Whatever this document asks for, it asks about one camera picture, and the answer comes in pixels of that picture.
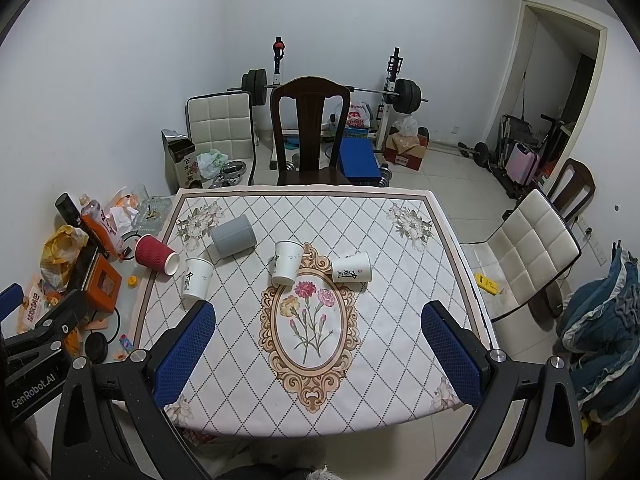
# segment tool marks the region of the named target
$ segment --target pink suitcase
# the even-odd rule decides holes
[[[516,184],[526,186],[536,176],[540,156],[519,142],[513,147],[507,162],[507,175]]]

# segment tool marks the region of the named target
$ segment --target paper cup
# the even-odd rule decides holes
[[[213,264],[202,258],[187,258],[182,296],[194,300],[206,300],[209,282],[213,276]]]
[[[334,283],[370,282],[371,261],[368,253],[331,260],[331,274]]]
[[[180,266],[180,254],[152,235],[144,235],[138,240],[135,257],[140,265],[168,276],[173,276]]]
[[[291,286],[296,282],[304,252],[298,242],[282,240],[276,243],[276,268],[271,279],[273,285]]]
[[[246,215],[220,224],[212,229],[210,234],[221,258],[255,247],[257,244],[254,229]]]

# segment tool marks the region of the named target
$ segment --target white tufted chair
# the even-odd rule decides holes
[[[253,184],[255,173],[255,133],[249,94],[223,92],[188,99],[185,106],[187,132],[196,153],[212,148],[242,160],[247,167],[240,184]]]
[[[530,192],[485,242],[462,244],[473,272],[498,284],[501,294],[482,291],[493,321],[527,304],[565,272],[582,251],[558,211],[539,189]]]

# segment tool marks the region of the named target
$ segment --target doorway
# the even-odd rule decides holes
[[[505,116],[540,140],[539,176],[553,184],[588,115],[600,79],[606,28],[562,9],[523,1],[510,66],[484,138],[498,144]]]

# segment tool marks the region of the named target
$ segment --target chair backrest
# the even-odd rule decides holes
[[[185,108],[187,132],[197,154],[215,148],[230,160],[255,158],[249,94],[224,92],[192,97]]]
[[[539,190],[531,191],[487,240],[519,304],[573,265],[582,251]]]
[[[560,170],[558,174],[558,178],[554,182],[551,190],[549,191],[549,198],[551,198],[558,186],[562,182],[562,178],[564,174],[567,172],[569,168],[574,170],[574,174],[571,176],[569,182],[562,188],[562,191],[558,194],[558,196],[554,199],[554,206],[558,211],[562,211],[567,205],[570,205],[580,192],[587,187],[587,195],[578,202],[578,204],[567,214],[564,215],[564,220],[566,222],[571,222],[575,218],[575,216],[580,212],[580,210],[585,206],[585,204],[591,199],[591,197],[596,192],[596,183],[593,181],[593,175],[591,175],[591,171],[587,168],[583,163],[578,160],[574,160],[572,158],[568,158]]]
[[[289,97],[296,101],[298,133],[300,135],[300,171],[317,171],[320,165],[320,128],[324,100],[333,96],[342,97],[342,111],[329,160],[329,166],[335,168],[351,105],[349,89],[328,79],[310,76],[294,79],[273,90],[271,93],[271,122],[273,123],[273,142],[276,146],[279,171],[287,170],[287,156],[284,151],[284,137],[280,121],[280,100],[283,97]]]

